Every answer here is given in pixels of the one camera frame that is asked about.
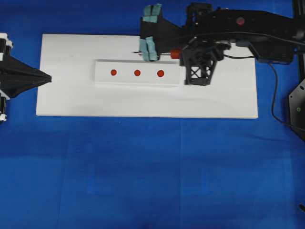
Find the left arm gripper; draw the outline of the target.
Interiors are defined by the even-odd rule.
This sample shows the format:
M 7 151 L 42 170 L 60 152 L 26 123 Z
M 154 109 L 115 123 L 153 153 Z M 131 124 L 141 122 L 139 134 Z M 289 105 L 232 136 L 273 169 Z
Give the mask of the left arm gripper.
M 42 72 L 39 69 L 32 68 L 29 65 L 11 57 L 11 49 L 13 48 L 12 41 L 9 40 L 7 33 L 0 33 L 0 71 L 10 74 L 20 74 L 35 77 L 44 77 L 44 79 L 36 80 L 6 80 L 0 83 L 0 121 L 7 120 L 6 105 L 7 100 L 16 98 L 21 93 L 42 86 L 46 83 L 51 83 L 51 76 Z

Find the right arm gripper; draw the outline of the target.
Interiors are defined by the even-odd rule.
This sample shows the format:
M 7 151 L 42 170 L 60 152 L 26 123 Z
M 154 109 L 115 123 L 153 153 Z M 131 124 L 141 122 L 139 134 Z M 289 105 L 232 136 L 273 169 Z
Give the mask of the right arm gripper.
M 191 3 L 186 8 L 186 23 L 182 27 L 183 46 L 180 65 L 185 67 L 185 85 L 207 86 L 218 61 L 224 59 L 224 51 L 231 48 L 228 41 L 214 41 L 200 37 L 198 29 L 205 25 L 205 17 L 213 12 L 211 4 Z

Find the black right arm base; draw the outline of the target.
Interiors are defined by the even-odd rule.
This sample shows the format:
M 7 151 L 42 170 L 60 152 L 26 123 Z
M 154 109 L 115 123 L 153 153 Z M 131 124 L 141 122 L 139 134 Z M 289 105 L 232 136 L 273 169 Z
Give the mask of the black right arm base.
M 301 83 L 288 96 L 290 124 L 297 128 L 292 130 L 305 140 L 305 81 Z

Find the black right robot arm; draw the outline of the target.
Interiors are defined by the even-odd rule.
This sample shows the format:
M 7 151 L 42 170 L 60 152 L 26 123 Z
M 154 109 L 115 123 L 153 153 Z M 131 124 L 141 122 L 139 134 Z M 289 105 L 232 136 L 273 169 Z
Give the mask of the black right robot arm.
M 206 86 L 232 43 L 248 48 L 259 62 L 290 64 L 294 55 L 305 52 L 305 20 L 259 10 L 213 10 L 211 4 L 191 3 L 182 41 L 185 85 Z

